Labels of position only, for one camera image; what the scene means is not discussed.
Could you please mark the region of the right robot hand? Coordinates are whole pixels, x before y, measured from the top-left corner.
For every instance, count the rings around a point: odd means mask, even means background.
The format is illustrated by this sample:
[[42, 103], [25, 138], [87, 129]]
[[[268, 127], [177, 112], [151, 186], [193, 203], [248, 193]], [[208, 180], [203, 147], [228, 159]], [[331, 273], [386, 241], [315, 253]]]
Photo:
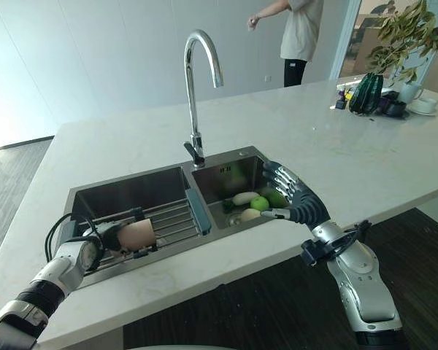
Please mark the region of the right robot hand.
[[268, 180], [268, 187], [284, 197], [288, 205], [283, 209], [263, 210], [261, 216], [303, 224], [310, 230], [331, 219], [322, 200], [284, 165], [268, 161], [263, 164], [262, 174]]

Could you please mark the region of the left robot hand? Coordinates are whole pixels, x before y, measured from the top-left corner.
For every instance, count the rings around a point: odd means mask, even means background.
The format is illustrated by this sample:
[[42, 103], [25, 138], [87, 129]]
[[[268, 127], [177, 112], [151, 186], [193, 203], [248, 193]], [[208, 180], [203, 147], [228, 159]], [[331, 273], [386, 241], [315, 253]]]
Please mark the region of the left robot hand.
[[130, 210], [128, 219], [103, 222], [96, 225], [104, 248], [113, 257], [128, 256], [143, 249], [158, 249], [157, 238], [150, 219], [141, 207]]

